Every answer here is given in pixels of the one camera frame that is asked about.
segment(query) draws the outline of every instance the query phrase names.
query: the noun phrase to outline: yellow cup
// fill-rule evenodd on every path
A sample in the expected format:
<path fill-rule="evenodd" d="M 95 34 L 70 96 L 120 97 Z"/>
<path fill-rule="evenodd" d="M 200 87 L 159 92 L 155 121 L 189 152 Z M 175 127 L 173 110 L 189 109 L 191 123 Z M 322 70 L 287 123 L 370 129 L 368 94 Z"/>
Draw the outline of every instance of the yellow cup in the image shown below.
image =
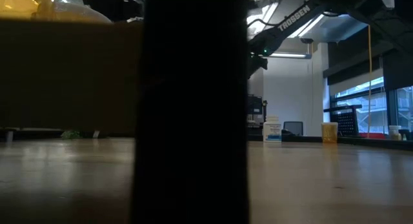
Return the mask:
<path fill-rule="evenodd" d="M 322 123 L 324 143 L 337 143 L 338 123 Z"/>

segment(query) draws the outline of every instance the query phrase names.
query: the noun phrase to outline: black pole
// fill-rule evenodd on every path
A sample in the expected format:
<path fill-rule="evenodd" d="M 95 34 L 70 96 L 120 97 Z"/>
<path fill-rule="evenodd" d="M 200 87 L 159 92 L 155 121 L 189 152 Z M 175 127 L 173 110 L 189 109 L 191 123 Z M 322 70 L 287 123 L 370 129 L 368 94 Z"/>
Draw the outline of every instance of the black pole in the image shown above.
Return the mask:
<path fill-rule="evenodd" d="M 248 223 L 246 5 L 146 0 L 132 222 Z"/>
<path fill-rule="evenodd" d="M 268 104 L 268 102 L 266 100 L 263 101 L 264 122 L 267 121 L 267 104 Z"/>

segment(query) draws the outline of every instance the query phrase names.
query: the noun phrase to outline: bottle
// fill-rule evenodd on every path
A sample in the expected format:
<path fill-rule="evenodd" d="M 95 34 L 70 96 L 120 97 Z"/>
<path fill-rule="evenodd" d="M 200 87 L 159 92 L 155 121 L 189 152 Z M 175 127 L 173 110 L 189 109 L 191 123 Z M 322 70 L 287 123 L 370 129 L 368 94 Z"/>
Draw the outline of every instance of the bottle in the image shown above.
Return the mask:
<path fill-rule="evenodd" d="M 263 137 L 266 143 L 281 142 L 281 124 L 278 122 L 278 116 L 267 116 Z"/>
<path fill-rule="evenodd" d="M 401 140 L 401 135 L 399 133 L 399 130 L 401 129 L 401 126 L 388 126 L 388 133 L 390 136 L 391 140 Z"/>

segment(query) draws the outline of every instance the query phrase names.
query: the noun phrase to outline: label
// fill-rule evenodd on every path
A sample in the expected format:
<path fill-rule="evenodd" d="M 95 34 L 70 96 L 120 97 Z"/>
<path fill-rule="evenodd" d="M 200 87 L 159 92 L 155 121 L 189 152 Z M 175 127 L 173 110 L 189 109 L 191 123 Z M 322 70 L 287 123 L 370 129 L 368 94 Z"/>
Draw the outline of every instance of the label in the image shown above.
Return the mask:
<path fill-rule="evenodd" d="M 281 124 L 264 125 L 265 141 L 281 141 Z"/>
<path fill-rule="evenodd" d="M 283 24 L 279 25 L 277 28 L 279 28 L 280 31 L 284 31 L 290 25 L 295 23 L 298 19 L 302 18 L 305 14 L 307 14 L 309 11 L 311 11 L 311 9 L 310 7 L 308 7 L 308 5 L 304 6 L 303 8 L 300 8 L 298 12 L 296 12 L 294 15 L 292 15 L 290 18 L 284 21 Z"/>

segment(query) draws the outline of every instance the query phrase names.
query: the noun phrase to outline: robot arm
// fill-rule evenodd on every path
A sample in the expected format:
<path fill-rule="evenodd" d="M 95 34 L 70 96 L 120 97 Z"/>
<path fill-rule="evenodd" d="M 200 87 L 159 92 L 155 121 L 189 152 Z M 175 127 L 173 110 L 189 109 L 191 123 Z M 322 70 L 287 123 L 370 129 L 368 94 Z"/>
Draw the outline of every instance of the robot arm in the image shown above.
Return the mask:
<path fill-rule="evenodd" d="M 318 5 L 314 0 L 307 1 L 275 27 L 254 36 L 249 41 L 251 53 L 259 56 L 270 56 L 288 36 L 311 19 L 322 14 L 326 9 L 326 5 Z"/>
<path fill-rule="evenodd" d="M 270 56 L 274 53 L 288 36 L 308 23 L 311 19 L 331 9 L 343 12 L 353 10 L 362 1 L 363 0 L 308 0 L 282 22 L 258 33 L 248 42 L 250 49 L 248 78 L 261 67 L 267 69 L 267 60 L 262 57 Z"/>

